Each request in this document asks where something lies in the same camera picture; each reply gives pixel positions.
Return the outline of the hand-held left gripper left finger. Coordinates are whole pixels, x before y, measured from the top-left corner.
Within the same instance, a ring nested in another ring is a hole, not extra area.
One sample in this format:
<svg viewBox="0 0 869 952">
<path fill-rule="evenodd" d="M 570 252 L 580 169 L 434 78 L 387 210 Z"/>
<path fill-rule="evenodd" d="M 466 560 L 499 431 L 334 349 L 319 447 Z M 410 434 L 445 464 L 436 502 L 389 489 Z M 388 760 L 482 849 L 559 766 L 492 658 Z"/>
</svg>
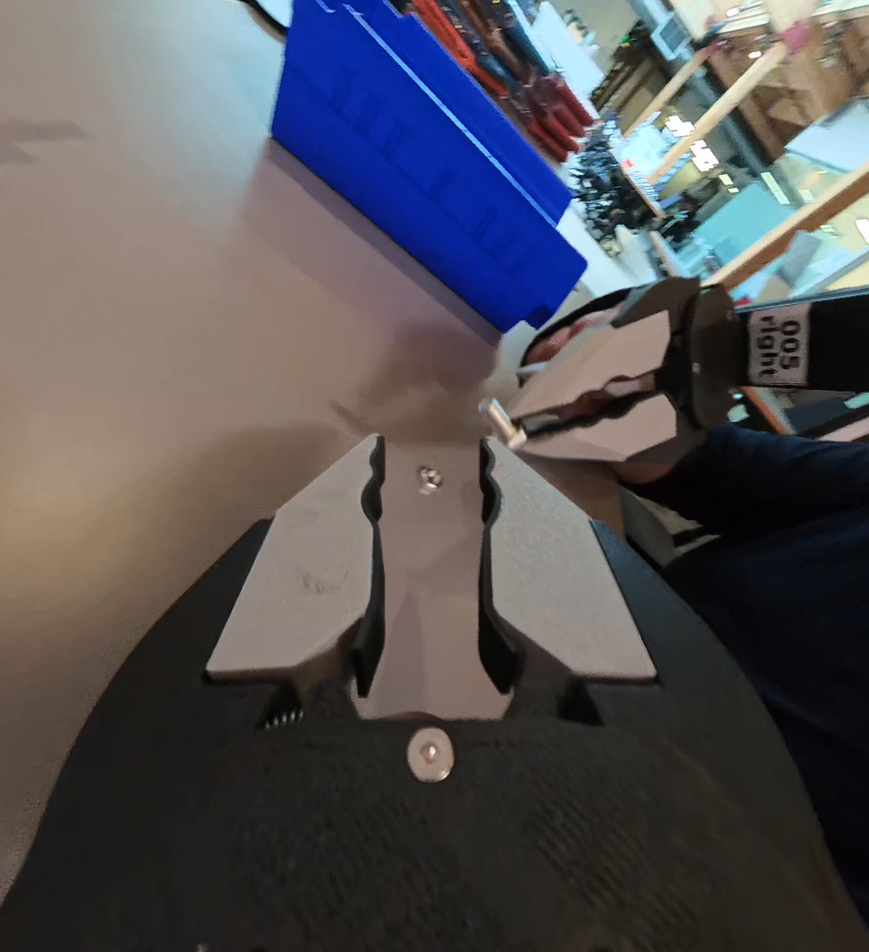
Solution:
<svg viewBox="0 0 869 952">
<path fill-rule="evenodd" d="M 371 434 L 275 513 L 206 665 L 214 682 L 369 695 L 385 646 L 386 446 Z"/>
</svg>

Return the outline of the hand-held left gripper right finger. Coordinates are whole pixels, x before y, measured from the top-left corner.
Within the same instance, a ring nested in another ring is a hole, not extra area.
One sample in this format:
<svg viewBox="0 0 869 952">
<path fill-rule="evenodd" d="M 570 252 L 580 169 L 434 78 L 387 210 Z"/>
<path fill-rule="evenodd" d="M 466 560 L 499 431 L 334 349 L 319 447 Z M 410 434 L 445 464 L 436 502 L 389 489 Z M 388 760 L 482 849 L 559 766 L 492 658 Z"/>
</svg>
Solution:
<svg viewBox="0 0 869 952">
<path fill-rule="evenodd" d="M 653 684 L 658 673 L 593 521 L 493 437 L 483 495 L 478 653 L 493 686 Z"/>
</svg>

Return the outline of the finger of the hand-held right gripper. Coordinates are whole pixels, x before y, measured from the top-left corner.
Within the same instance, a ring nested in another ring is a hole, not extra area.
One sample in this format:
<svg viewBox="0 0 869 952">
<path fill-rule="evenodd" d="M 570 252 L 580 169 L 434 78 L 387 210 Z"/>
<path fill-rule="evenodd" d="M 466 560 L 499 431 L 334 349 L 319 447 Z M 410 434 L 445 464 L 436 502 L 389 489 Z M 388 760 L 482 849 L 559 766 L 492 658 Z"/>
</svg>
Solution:
<svg viewBox="0 0 869 952">
<path fill-rule="evenodd" d="M 514 369 L 512 421 L 522 427 L 595 413 L 621 398 L 665 393 L 658 382 L 674 336 L 671 308 L 616 308 L 607 325 L 575 338 L 553 360 Z"/>
<path fill-rule="evenodd" d="M 523 453 L 556 460 L 625 462 L 677 435 L 678 412 L 665 393 L 610 401 L 595 413 L 524 428 Z"/>
</svg>

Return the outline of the medium silver bolt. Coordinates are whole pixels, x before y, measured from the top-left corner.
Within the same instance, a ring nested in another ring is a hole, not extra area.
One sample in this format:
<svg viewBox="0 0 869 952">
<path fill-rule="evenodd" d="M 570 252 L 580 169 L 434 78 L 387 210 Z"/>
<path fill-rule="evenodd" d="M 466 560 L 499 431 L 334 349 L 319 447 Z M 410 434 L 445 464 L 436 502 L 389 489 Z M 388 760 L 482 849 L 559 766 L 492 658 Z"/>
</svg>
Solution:
<svg viewBox="0 0 869 952">
<path fill-rule="evenodd" d="M 487 418 L 495 439 L 508 449 L 517 451 L 527 441 L 527 434 L 521 425 L 512 421 L 508 412 L 496 398 L 485 399 L 478 405 L 478 411 Z"/>
</svg>

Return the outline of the blue plastic bin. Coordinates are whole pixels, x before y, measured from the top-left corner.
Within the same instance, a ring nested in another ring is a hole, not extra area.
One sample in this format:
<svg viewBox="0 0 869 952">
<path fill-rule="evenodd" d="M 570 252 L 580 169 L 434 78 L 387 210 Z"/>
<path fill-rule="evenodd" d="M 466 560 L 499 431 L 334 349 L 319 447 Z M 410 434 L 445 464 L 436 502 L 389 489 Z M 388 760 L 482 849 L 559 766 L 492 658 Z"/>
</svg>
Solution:
<svg viewBox="0 0 869 952">
<path fill-rule="evenodd" d="M 272 137 L 493 327 L 542 327 L 585 268 L 571 193 L 413 15 L 291 3 Z"/>
</svg>

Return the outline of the person's right forearm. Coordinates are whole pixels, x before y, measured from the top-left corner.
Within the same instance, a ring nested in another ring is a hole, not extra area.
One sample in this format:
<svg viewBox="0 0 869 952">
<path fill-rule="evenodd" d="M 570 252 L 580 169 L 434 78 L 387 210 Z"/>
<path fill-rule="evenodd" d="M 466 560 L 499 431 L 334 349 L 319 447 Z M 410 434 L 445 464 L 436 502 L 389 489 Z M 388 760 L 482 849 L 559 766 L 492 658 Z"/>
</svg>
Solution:
<svg viewBox="0 0 869 952">
<path fill-rule="evenodd" d="M 869 445 L 717 426 L 659 476 L 622 483 L 713 534 L 762 538 L 869 519 Z"/>
</svg>

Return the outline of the person's right hand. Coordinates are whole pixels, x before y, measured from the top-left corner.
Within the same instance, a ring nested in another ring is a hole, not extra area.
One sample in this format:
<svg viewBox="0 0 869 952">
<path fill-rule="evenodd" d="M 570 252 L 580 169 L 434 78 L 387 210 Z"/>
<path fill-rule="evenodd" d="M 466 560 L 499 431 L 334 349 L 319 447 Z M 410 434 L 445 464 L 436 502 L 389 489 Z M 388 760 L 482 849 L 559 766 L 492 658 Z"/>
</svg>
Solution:
<svg viewBox="0 0 869 952">
<path fill-rule="evenodd" d="M 545 331 L 538 336 L 523 354 L 523 366 L 535 363 L 547 363 L 553 360 L 575 338 L 591 328 L 607 325 L 612 320 L 611 311 L 601 311 L 581 316 L 569 324 Z"/>
</svg>

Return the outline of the person's black office chair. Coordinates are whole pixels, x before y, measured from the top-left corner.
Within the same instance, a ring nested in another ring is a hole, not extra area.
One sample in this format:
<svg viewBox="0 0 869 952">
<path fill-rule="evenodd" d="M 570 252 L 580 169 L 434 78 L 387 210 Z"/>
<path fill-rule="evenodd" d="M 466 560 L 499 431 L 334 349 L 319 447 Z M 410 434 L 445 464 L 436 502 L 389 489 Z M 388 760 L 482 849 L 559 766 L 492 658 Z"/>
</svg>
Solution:
<svg viewBox="0 0 869 952">
<path fill-rule="evenodd" d="M 715 539 L 698 523 L 622 486 L 619 500 L 627 542 L 659 568 Z"/>
</svg>

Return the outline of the stack of folded cloths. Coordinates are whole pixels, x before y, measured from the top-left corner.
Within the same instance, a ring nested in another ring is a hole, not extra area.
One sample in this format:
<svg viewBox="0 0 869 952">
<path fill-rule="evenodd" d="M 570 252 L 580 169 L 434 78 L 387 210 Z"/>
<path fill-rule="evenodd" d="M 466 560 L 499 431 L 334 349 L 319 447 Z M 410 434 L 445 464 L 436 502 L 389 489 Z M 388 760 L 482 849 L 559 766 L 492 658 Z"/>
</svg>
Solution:
<svg viewBox="0 0 869 952">
<path fill-rule="evenodd" d="M 529 2 L 395 1 L 414 14 L 467 75 L 548 159 L 564 163 L 595 125 L 533 39 Z"/>
</svg>

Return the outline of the slanted wooden post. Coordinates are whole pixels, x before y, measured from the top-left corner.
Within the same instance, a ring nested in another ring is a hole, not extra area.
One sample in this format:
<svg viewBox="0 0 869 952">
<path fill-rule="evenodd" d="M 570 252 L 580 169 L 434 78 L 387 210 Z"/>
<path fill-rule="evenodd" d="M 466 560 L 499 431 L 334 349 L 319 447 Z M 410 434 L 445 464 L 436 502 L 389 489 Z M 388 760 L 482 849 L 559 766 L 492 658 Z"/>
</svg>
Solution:
<svg viewBox="0 0 869 952">
<path fill-rule="evenodd" d="M 869 194 L 869 160 L 846 173 L 815 202 L 801 207 L 789 219 L 768 232 L 726 267 L 702 281 L 703 288 L 720 287 L 728 292 L 781 257 L 799 233 L 821 226 Z"/>
</svg>

